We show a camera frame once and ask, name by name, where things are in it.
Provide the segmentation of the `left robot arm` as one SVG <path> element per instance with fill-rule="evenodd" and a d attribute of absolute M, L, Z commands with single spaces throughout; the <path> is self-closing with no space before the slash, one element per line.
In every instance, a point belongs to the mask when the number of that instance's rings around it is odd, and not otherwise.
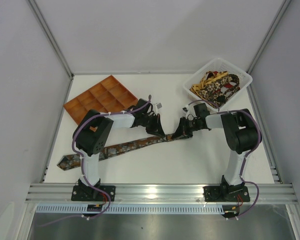
<path fill-rule="evenodd" d="M 164 138 L 159 109 L 161 103 L 139 99 L 137 105 L 119 112 L 89 110 L 72 136 L 72 150 L 79 154 L 81 176 L 79 185 L 100 190 L 99 156 L 111 130 L 142 126 L 149 135 Z"/>

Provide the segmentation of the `brown grey floral tie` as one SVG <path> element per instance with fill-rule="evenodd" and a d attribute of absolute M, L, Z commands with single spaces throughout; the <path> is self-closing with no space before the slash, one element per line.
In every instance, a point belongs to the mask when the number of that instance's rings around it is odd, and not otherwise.
<path fill-rule="evenodd" d="M 190 136 L 186 136 L 186 135 L 173 137 L 173 134 L 167 134 L 164 137 L 151 136 L 151 137 L 124 142 L 120 144 L 110 145 L 104 147 L 104 149 L 99 154 L 98 160 L 104 161 L 151 145 L 168 143 L 176 140 L 184 140 L 189 138 Z M 57 163 L 57 166 L 63 171 L 79 168 L 81 166 L 80 155 L 77 153 L 64 155 L 61 158 L 61 160 Z"/>

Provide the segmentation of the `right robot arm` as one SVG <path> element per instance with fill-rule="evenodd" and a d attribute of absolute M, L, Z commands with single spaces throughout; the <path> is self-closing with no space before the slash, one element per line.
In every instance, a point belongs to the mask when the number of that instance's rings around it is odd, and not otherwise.
<path fill-rule="evenodd" d="M 222 129 L 227 146 L 230 149 L 230 157 L 225 174 L 221 177 L 218 187 L 219 193 L 213 190 L 205 192 L 212 198 L 230 198 L 244 190 L 245 181 L 243 173 L 247 157 L 258 148 L 262 141 L 262 134 L 256 121 L 248 109 L 210 113 L 204 103 L 195 105 L 195 116 L 189 119 L 181 117 L 176 131 L 172 134 L 172 140 L 187 139 L 193 136 L 193 132 L 199 130 Z"/>

